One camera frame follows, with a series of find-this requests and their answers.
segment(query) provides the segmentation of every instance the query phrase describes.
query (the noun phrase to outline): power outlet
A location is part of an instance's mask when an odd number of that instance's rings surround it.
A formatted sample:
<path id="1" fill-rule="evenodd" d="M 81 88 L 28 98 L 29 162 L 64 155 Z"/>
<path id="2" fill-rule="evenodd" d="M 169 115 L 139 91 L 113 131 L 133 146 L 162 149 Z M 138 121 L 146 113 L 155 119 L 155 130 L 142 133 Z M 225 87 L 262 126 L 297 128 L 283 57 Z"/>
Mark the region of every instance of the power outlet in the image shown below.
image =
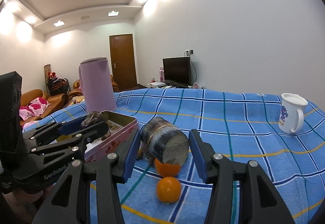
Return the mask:
<path id="1" fill-rule="evenodd" d="M 184 54 L 185 56 L 189 57 L 193 54 L 193 50 L 186 50 Z"/>

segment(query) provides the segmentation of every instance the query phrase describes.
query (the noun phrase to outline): brown leather sofa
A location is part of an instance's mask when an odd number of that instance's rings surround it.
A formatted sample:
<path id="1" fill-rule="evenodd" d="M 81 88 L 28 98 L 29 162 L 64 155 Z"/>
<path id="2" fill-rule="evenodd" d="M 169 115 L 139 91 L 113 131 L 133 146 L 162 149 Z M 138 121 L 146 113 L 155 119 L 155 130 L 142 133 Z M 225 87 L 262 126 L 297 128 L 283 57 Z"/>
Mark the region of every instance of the brown leather sofa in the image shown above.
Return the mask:
<path id="1" fill-rule="evenodd" d="M 113 76 L 110 75 L 110 80 L 112 81 L 113 91 L 119 92 L 119 86 L 118 84 L 113 80 Z M 80 87 L 80 80 L 78 79 L 76 82 L 74 82 L 74 89 L 71 90 L 68 94 L 68 100 L 70 101 L 74 96 L 81 96 L 82 91 L 79 89 Z"/>
<path id="2" fill-rule="evenodd" d="M 46 92 L 43 92 L 40 89 L 34 89 L 31 91 L 28 91 L 27 93 L 22 94 L 21 97 L 21 107 L 27 106 L 32 100 L 35 98 L 41 96 L 42 98 L 46 99 L 49 103 L 51 103 L 44 111 L 44 113 L 38 117 L 30 117 L 26 119 L 25 121 L 20 120 L 20 125 L 23 126 L 27 122 L 35 121 L 35 120 L 41 120 L 48 115 L 51 115 L 57 110 L 60 110 L 63 108 L 67 94 L 59 94 L 56 96 L 50 96 L 48 97 L 48 94 Z"/>

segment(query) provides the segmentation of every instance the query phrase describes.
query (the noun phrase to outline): electric kettle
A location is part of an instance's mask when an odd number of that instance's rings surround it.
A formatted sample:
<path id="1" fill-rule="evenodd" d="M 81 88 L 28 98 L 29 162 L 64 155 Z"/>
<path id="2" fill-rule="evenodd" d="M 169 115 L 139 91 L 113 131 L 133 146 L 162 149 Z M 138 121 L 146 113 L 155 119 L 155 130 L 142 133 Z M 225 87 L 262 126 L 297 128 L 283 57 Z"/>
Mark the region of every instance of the electric kettle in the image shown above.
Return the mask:
<path id="1" fill-rule="evenodd" d="M 96 57 L 82 61 L 79 66 L 80 87 L 86 103 L 87 112 L 116 109 L 116 101 L 108 60 Z"/>

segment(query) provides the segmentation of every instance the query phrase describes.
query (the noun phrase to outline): pink tin box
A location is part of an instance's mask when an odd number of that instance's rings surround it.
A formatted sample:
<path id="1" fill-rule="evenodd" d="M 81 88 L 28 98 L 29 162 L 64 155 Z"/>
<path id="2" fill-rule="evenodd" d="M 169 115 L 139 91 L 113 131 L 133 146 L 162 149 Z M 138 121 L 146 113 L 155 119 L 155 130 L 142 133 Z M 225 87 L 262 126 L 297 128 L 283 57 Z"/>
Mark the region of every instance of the pink tin box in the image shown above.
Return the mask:
<path id="1" fill-rule="evenodd" d="M 102 111 L 107 124 L 109 125 L 108 135 L 105 140 L 100 138 L 87 144 L 87 150 L 84 154 L 86 162 L 101 160 L 108 153 L 115 152 L 117 146 L 126 141 L 133 129 L 138 129 L 138 121 L 135 117 L 123 115 L 111 111 Z"/>

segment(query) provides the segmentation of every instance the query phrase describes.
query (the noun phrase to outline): wooden door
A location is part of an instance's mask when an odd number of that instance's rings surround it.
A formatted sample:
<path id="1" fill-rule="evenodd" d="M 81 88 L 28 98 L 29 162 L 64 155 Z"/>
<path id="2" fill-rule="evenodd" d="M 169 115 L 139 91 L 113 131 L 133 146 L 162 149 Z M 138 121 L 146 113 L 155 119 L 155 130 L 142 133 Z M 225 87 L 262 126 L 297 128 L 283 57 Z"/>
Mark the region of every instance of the wooden door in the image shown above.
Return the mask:
<path id="1" fill-rule="evenodd" d="M 120 90 L 136 87 L 132 34 L 110 36 L 109 46 L 114 81 Z"/>

